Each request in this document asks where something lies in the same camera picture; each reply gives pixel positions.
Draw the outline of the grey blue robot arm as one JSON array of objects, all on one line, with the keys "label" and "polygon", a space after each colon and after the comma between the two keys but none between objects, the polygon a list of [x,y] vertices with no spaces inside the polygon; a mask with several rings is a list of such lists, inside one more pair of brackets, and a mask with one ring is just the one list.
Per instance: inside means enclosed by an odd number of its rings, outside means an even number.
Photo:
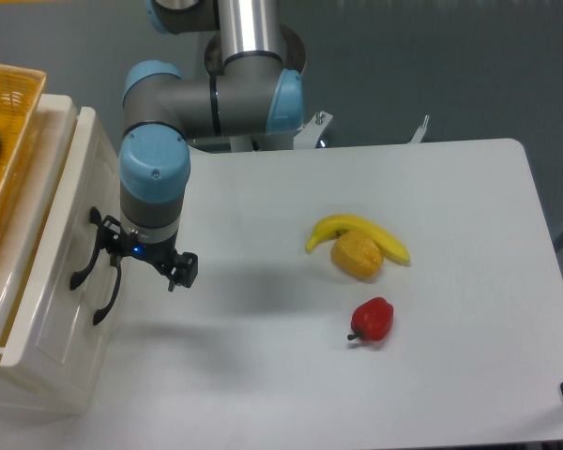
[{"label": "grey blue robot arm", "polygon": [[123,95],[118,156],[120,215],[99,219],[96,250],[112,267],[131,257],[152,265],[171,287],[189,287],[196,257],[175,250],[190,178],[189,143],[211,137],[292,133],[303,121],[300,74],[286,63],[275,1],[149,1],[166,34],[215,31],[222,69],[202,80],[173,65],[134,66]]}]

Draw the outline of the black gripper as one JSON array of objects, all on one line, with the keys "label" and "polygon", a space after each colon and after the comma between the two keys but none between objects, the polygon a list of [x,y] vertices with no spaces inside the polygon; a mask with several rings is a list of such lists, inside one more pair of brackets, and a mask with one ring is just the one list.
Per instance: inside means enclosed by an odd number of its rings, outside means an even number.
[{"label": "black gripper", "polygon": [[198,255],[192,252],[179,254],[175,250],[177,232],[156,243],[141,242],[137,232],[122,231],[120,222],[106,216],[98,227],[99,248],[110,258],[110,266],[120,267],[126,257],[148,263],[168,280],[168,291],[175,287],[190,288],[198,276]]}]

